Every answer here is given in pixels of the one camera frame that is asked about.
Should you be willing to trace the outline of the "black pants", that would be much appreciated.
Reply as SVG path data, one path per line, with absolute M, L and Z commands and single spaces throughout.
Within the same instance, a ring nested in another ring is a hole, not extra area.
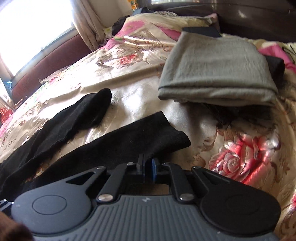
M 161 111 L 113 130 L 91 142 L 78 144 L 88 130 L 107 115 L 111 90 L 87 94 L 48 120 L 1 163 L 1 198 L 22 193 L 91 168 L 163 156 L 189 147 L 184 132 L 171 126 Z

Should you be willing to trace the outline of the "dark wooden headboard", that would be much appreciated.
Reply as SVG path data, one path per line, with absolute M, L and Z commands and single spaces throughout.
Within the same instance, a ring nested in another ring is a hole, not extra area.
M 138 6 L 181 16 L 216 13 L 222 33 L 295 42 L 295 1 L 138 1 Z

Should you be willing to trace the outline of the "folded grey-green cloth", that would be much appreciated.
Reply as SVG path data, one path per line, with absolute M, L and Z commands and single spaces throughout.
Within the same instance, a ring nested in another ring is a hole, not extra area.
M 276 103 L 278 88 L 266 58 L 238 37 L 182 32 L 160 77 L 158 97 L 220 106 Z

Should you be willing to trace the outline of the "red gift bag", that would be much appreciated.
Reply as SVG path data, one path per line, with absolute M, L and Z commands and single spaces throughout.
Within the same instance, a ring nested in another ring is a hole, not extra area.
M 0 116 L 1 116 L 1 125 L 3 125 L 14 113 L 11 108 L 1 106 L 0 107 Z

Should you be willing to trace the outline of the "maroon padded bench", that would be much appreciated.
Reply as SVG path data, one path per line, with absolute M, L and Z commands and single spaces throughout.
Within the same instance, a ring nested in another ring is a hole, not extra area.
M 40 80 L 57 70 L 74 64 L 90 53 L 91 50 L 80 35 L 72 37 L 29 69 L 12 88 L 11 99 L 15 103 L 21 99 L 27 99 L 41 86 Z

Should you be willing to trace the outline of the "right beige curtain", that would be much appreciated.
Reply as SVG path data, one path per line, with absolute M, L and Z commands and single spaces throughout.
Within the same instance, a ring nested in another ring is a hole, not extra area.
M 106 26 L 86 0 L 72 0 L 73 25 L 86 46 L 92 51 L 101 48 L 107 41 Z

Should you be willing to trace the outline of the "window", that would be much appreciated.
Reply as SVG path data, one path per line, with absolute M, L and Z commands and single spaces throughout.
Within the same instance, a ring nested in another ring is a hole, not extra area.
M 11 1 L 1 9 L 1 59 L 15 75 L 73 27 L 70 1 Z

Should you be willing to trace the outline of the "folded black garment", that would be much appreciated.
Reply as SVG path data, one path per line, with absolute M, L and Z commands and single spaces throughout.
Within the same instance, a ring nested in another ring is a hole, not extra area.
M 221 34 L 214 27 L 184 27 L 183 32 L 195 33 L 212 38 L 221 38 Z M 276 87 L 281 87 L 285 72 L 285 63 L 279 57 L 263 54 L 266 58 L 271 77 L 276 84 Z

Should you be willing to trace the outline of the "orange yellow toy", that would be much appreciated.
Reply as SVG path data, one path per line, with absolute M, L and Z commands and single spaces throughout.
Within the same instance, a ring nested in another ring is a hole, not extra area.
M 128 2 L 130 3 L 133 11 L 138 9 L 137 0 L 128 0 Z

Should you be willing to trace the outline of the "blue bag by bench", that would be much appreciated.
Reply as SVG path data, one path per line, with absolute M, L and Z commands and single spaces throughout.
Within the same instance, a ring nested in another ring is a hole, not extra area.
M 11 96 L 12 93 L 12 82 L 11 81 L 4 81 L 4 86 L 7 90 L 7 93 L 9 96 Z

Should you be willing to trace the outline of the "floral satin bedspread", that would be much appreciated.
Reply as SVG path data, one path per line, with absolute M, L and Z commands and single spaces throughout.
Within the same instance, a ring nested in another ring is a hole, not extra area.
M 158 98 L 165 61 L 193 17 L 133 16 L 105 47 L 43 84 L 1 127 L 1 163 L 59 111 L 104 88 L 112 101 L 103 122 L 77 141 L 104 134 L 162 111 L 191 145 L 169 154 L 185 169 L 202 166 L 272 194 L 281 206 L 275 232 L 295 237 L 295 73 L 286 69 L 276 105 L 228 108 Z

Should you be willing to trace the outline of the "black bag on nightstand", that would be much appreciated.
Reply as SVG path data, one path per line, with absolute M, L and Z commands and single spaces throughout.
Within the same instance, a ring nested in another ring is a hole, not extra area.
M 123 16 L 121 18 L 119 18 L 114 24 L 113 26 L 111 27 L 111 33 L 112 33 L 112 36 L 115 36 L 120 30 L 121 28 L 123 27 L 124 23 L 125 23 L 125 20 L 130 17 L 130 15 L 127 15 L 127 16 Z

